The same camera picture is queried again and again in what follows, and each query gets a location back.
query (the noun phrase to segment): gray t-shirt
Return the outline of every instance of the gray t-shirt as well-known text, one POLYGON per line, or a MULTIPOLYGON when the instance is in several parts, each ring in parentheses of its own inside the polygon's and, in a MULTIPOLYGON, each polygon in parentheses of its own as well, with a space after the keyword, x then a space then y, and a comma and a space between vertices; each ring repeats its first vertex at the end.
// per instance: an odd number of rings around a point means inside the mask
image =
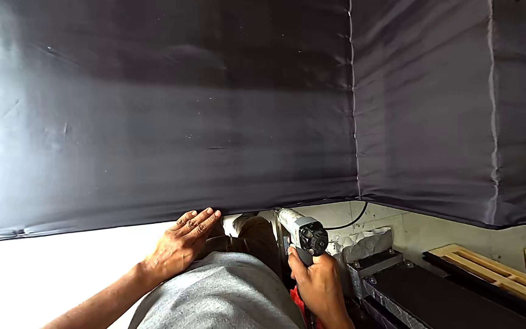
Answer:
POLYGON ((246 253, 213 252, 147 295, 132 328, 305 328, 280 278, 246 253))

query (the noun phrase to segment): hand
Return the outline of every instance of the hand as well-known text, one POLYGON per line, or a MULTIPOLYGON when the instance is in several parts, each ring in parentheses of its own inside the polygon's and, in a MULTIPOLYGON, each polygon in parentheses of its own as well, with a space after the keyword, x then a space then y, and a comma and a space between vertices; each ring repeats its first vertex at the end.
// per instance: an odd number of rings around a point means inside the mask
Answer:
POLYGON ((327 253, 314 257, 314 264, 302 263, 294 247, 289 247, 289 267, 292 279, 304 304, 326 328, 354 328, 344 305, 344 295, 338 277, 338 263, 327 253))
POLYGON ((219 218, 220 211, 212 208, 206 208, 200 214, 195 210, 183 214, 165 231, 156 250, 142 261, 150 282, 157 286, 188 268, 219 218))

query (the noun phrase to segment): power tool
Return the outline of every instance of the power tool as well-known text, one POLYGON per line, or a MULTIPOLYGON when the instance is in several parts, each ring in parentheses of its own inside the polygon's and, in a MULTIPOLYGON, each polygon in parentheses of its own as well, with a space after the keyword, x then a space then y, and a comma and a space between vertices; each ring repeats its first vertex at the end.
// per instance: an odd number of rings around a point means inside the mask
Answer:
POLYGON ((323 254, 328 246, 328 233, 322 223, 290 208, 277 208, 275 213, 278 221, 288 230, 290 242, 296 246, 303 264, 312 265, 312 257, 323 254))

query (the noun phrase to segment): tool handle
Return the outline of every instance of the tool handle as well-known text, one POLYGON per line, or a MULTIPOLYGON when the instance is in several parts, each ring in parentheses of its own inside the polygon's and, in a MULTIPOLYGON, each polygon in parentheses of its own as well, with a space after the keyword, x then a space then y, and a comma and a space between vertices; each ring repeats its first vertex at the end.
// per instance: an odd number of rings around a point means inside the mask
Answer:
POLYGON ((312 264, 314 264, 314 258, 309 252, 303 250, 302 248, 298 248, 298 247, 296 247, 296 251, 297 251, 297 256, 300 256, 300 259, 302 260, 303 265, 305 265, 306 267, 310 267, 312 264))

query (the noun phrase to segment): right hand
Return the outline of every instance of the right hand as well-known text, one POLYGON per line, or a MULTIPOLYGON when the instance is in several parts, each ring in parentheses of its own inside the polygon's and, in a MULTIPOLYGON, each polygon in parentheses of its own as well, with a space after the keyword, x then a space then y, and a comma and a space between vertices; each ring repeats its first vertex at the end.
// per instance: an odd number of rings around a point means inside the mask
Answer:
POLYGON ((294 247, 289 247, 289 267, 302 301, 326 328, 354 328, 344 305, 338 263, 327 253, 314 257, 306 267, 294 247))

